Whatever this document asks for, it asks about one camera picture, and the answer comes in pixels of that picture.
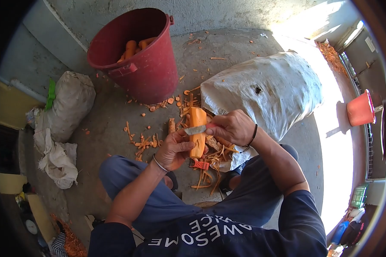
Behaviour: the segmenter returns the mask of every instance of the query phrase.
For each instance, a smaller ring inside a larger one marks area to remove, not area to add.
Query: bracelet
[[[253,142],[253,139],[256,137],[256,133],[257,133],[257,124],[254,128],[254,133],[253,133],[253,137],[252,139],[250,140],[250,143],[248,143],[247,145],[245,145],[245,147],[250,147],[250,144]]]
[[[160,168],[162,168],[165,172],[169,172],[168,170],[166,170],[165,168],[163,168],[162,165],[159,164],[159,162],[156,160],[156,157],[154,157],[156,154],[153,154],[153,160],[157,163],[157,165],[159,165]]]

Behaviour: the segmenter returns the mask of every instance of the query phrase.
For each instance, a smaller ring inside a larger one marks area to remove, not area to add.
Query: orange bucket
[[[375,123],[375,108],[369,90],[347,103],[347,116],[352,127]]]

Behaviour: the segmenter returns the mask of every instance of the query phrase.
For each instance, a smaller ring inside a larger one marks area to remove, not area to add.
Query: red bucket
[[[351,126],[375,123],[375,108],[369,90],[347,103],[347,116]]]
[[[178,76],[169,27],[173,17],[159,9],[136,9],[105,25],[93,38],[87,61],[106,72],[119,86],[144,104],[168,98],[177,87]],[[157,37],[145,49],[116,63],[129,40]]]

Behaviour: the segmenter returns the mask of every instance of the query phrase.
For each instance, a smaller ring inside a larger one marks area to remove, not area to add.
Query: blue pants
[[[298,160],[298,153],[293,147],[282,147]],[[109,197],[114,199],[146,166],[147,163],[115,155],[102,163],[99,177]],[[162,180],[151,193],[139,217],[133,222],[133,227],[142,235],[148,236],[177,218],[200,212],[261,227],[272,217],[282,193],[260,156],[253,157],[246,164],[241,176],[240,184],[227,198],[204,210],[185,204]]]

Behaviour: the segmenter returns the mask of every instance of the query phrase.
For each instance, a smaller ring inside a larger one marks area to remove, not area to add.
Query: navy t-shirt
[[[136,247],[129,227],[104,223],[92,231],[88,253],[89,257],[326,255],[324,226],[306,190],[284,198],[279,231],[201,213],[176,219]]]

